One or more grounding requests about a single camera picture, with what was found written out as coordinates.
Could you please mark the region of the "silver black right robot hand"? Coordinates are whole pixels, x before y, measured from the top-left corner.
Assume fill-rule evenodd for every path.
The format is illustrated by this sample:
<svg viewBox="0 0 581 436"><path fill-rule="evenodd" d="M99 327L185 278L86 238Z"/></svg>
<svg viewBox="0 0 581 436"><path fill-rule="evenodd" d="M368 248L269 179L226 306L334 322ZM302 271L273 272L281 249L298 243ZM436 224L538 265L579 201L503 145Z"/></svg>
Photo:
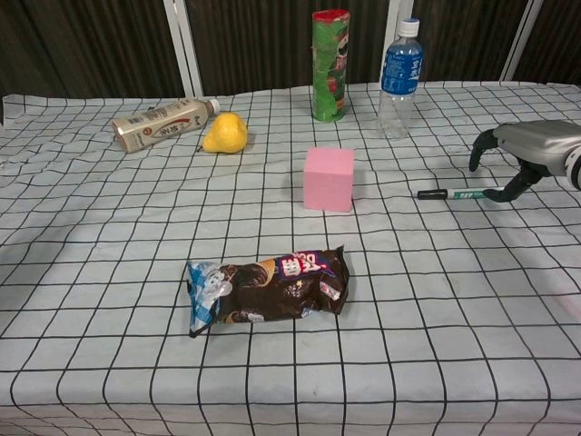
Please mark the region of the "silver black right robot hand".
<svg viewBox="0 0 581 436"><path fill-rule="evenodd" d="M480 133L473 143L468 169L477 170L482 154L499 148L512 154L519 172L503 189L483 195L496 203L516 200L530 186L549 176L565 176L580 188L580 126L563 120L502 124Z"/></svg>

